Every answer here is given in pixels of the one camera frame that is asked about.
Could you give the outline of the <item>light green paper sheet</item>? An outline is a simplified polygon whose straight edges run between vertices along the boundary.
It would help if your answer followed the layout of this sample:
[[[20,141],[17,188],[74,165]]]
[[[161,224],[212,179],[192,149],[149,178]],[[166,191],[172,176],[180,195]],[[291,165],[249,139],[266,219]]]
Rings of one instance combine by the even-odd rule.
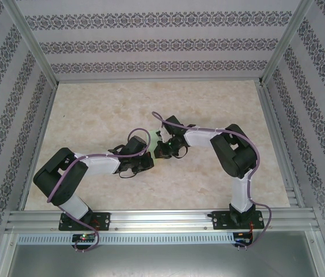
[[[156,156],[154,154],[154,150],[157,148],[158,146],[158,142],[162,140],[162,138],[157,134],[158,130],[150,130],[149,134],[150,134],[150,144],[149,144],[149,148],[148,151],[150,152],[150,155],[153,159],[154,162],[156,162]]]

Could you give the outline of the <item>left controller board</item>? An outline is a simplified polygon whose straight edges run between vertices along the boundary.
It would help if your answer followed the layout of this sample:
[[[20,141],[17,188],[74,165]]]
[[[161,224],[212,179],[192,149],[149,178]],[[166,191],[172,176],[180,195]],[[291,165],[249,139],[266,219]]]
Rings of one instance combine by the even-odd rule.
[[[72,242],[93,243],[95,242],[95,235],[94,234],[73,234]]]

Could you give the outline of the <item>aluminium mounting rail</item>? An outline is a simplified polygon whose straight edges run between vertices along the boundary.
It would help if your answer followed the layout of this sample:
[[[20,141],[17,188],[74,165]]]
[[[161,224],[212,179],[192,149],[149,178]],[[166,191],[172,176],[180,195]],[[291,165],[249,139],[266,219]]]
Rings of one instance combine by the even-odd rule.
[[[214,232],[208,209],[110,211],[110,233]],[[5,233],[57,233],[61,211],[12,211]],[[319,231],[312,208],[274,208],[268,231]]]

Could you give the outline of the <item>thin aluminium wall rail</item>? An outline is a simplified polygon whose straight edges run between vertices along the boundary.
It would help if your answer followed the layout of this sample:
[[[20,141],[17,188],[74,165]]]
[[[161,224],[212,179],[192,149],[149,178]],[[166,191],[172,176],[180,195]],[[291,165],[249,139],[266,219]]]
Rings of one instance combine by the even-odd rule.
[[[60,84],[90,84],[90,83],[160,83],[160,82],[202,82],[202,81],[254,81],[260,84],[258,77],[206,77],[206,78],[109,78],[88,80],[61,80]]]

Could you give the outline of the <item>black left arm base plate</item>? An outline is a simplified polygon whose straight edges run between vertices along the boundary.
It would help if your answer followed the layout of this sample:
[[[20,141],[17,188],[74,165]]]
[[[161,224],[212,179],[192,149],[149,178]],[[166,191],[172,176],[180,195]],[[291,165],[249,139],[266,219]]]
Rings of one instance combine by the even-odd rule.
[[[66,214],[62,214],[59,221],[58,229],[60,231],[90,231],[89,227],[84,224],[94,228],[97,231],[108,231],[110,224],[111,214],[108,212],[88,212],[81,219],[80,224],[76,220],[72,219]]]

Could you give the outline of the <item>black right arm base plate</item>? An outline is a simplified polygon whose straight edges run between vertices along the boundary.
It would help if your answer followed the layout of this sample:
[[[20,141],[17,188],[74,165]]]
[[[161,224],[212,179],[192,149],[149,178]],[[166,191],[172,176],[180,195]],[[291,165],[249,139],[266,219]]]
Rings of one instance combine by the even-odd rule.
[[[260,211],[246,213],[245,215],[230,211],[213,211],[211,213],[213,229],[215,230],[250,229],[250,226],[255,230],[261,230],[264,229],[264,221],[261,218],[263,216]]]

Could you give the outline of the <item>aluminium side rail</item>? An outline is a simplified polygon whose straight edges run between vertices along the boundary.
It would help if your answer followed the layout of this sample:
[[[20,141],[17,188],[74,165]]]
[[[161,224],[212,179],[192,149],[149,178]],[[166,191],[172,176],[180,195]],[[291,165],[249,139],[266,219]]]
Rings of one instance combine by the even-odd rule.
[[[291,207],[305,208],[305,203],[301,195],[300,187],[297,182],[296,174],[292,167],[286,145],[281,133],[281,128],[278,123],[275,110],[270,100],[269,94],[260,83],[255,82],[259,101],[264,113],[264,118],[267,128],[270,133],[271,141],[274,147],[275,156],[279,165],[285,189],[288,194],[288,199]]]
[[[33,179],[33,176],[35,174],[37,161],[38,161],[38,158],[39,158],[39,155],[40,155],[41,146],[42,146],[44,136],[45,136],[45,133],[46,133],[46,128],[47,128],[47,125],[48,125],[48,122],[49,122],[49,119],[50,119],[51,110],[52,110],[52,107],[54,105],[55,95],[56,95],[56,92],[58,90],[58,86],[59,86],[59,84],[57,84],[52,89],[51,95],[48,98],[45,113],[43,115],[41,125],[40,125],[40,128],[39,128],[39,133],[38,133],[38,136],[37,136],[37,139],[36,139],[36,144],[35,144],[35,147],[34,147],[33,152],[32,152],[32,156],[31,156],[27,176],[26,176],[26,179],[24,181],[24,186],[23,186],[23,189],[21,190],[19,201],[18,201],[16,209],[15,209],[16,211],[23,211],[24,208],[25,208],[27,198],[28,198],[28,195],[29,195],[29,191],[30,191],[30,188],[31,188],[32,179]]]

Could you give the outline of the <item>aluminium frame post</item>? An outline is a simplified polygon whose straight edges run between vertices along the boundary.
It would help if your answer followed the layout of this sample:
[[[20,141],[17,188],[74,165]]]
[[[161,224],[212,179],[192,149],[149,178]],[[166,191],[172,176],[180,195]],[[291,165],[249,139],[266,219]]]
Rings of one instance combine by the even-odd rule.
[[[300,0],[294,14],[292,15],[288,26],[286,27],[283,35],[281,36],[269,62],[267,63],[263,74],[260,77],[261,86],[265,86],[270,78],[272,77],[273,72],[275,71],[277,65],[280,62],[283,54],[285,53],[288,45],[292,41],[294,35],[297,32],[303,18],[306,16],[309,8],[311,7],[313,0]]]
[[[36,62],[39,64],[41,71],[46,76],[52,87],[57,87],[59,81],[56,78],[50,63],[47,61],[39,42],[36,40],[29,24],[19,9],[16,0],[1,0],[11,19],[19,30],[22,38],[26,42],[29,50],[33,54]]]

